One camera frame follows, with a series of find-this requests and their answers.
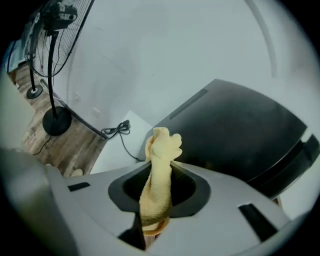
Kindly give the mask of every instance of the wooden floor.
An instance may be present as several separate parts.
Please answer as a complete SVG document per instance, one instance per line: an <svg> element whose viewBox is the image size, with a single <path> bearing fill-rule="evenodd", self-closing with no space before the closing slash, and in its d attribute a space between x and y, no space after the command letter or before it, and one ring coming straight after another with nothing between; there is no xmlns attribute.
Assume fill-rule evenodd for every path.
<svg viewBox="0 0 320 256"><path fill-rule="evenodd" d="M19 91L35 109L30 130L25 134L23 142L27 151L37 153L42 145L50 138L43 129L42 118L45 112L51 108L49 94L43 90L35 99L27 99L27 90L31 87L29 67L25 64L18 68L16 82L20 86ZM76 169L82 169L84 174L90 173L106 141L84 124L72 117L70 128L60 136L52 136L36 157L44 164L57 167L62 175L68 177Z"/></svg>

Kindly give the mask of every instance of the white wall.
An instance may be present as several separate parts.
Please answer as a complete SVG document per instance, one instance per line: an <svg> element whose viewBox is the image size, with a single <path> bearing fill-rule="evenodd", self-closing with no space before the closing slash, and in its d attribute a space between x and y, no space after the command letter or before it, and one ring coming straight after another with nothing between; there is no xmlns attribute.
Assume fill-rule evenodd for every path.
<svg viewBox="0 0 320 256"><path fill-rule="evenodd" d="M97 129L116 126L129 110L153 126L218 78L280 102L320 139L320 115L311 111L320 109L317 59L294 19L271 0L95 0L63 71L55 92L63 99L78 93L80 102L69 105ZM319 169L317 161L308 172L313 185L298 181L284 205L297 194L300 202L315 200ZM296 209L286 211L294 216Z"/></svg>
<svg viewBox="0 0 320 256"><path fill-rule="evenodd" d="M215 78L256 80L270 72L244 1L96 0L67 89L81 97L70 106L98 129L117 125L129 110L155 125Z"/></svg>

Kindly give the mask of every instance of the fan cage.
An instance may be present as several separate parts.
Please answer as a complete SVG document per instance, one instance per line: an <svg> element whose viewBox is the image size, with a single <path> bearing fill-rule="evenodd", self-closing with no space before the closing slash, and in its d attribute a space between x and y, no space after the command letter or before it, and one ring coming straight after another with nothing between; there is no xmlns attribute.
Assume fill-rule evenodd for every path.
<svg viewBox="0 0 320 256"><path fill-rule="evenodd" d="M27 24L25 60L39 76L50 78L66 64L88 17L94 0L51 0L40 10L38 22ZM57 33L53 51L52 72L48 73L48 57L53 33Z"/></svg>

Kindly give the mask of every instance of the white platform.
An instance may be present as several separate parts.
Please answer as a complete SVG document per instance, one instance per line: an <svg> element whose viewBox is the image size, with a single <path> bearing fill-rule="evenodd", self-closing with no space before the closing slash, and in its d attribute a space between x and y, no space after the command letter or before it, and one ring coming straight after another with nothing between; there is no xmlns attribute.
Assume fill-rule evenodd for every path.
<svg viewBox="0 0 320 256"><path fill-rule="evenodd" d="M130 134L122 135L123 141L131 155L137 157L145 136L152 126L131 110L125 115L122 122L125 120L130 121L131 128ZM120 136L116 135L105 144L90 174L126 167L136 162L124 149Z"/></svg>

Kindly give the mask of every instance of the electric fan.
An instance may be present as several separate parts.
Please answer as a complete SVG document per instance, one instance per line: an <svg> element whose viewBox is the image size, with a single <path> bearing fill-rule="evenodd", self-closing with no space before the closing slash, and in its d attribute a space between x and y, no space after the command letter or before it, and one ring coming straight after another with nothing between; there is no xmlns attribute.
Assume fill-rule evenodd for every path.
<svg viewBox="0 0 320 256"><path fill-rule="evenodd" d="M51 136L63 134L71 124L70 111L55 106L54 76L66 64L93 3L94 0L51 0L36 13L29 33L24 55L32 70L32 87L33 72L48 79L51 109L44 114L42 125Z"/></svg>

